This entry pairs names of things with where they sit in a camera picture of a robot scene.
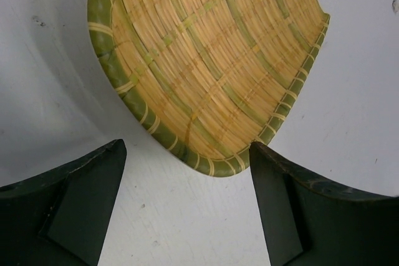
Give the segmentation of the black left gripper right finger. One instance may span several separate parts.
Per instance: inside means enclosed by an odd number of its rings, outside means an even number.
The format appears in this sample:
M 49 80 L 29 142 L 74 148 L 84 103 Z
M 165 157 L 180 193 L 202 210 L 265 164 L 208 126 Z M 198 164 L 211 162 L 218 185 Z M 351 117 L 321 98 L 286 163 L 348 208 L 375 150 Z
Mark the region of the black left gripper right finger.
M 397 265 L 398 198 L 308 170 L 254 142 L 250 170 L 271 265 Z

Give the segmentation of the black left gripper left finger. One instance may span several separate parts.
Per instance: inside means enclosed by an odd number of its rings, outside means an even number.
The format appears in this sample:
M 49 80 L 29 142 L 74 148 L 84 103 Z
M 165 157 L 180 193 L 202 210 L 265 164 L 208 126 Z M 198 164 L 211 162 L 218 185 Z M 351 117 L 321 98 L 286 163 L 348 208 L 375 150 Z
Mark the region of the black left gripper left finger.
M 1 187 L 1 265 L 97 265 L 126 158 L 113 140 Z

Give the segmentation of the fan-shaped bamboo pattern plate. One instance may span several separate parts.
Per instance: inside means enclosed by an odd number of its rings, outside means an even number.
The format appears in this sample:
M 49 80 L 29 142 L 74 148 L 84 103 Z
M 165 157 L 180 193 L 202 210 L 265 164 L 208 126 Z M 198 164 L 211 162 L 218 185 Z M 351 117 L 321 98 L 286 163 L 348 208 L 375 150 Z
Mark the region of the fan-shaped bamboo pattern plate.
M 131 114 L 212 177 L 271 142 L 321 50 L 318 0 L 87 0 L 95 55 Z

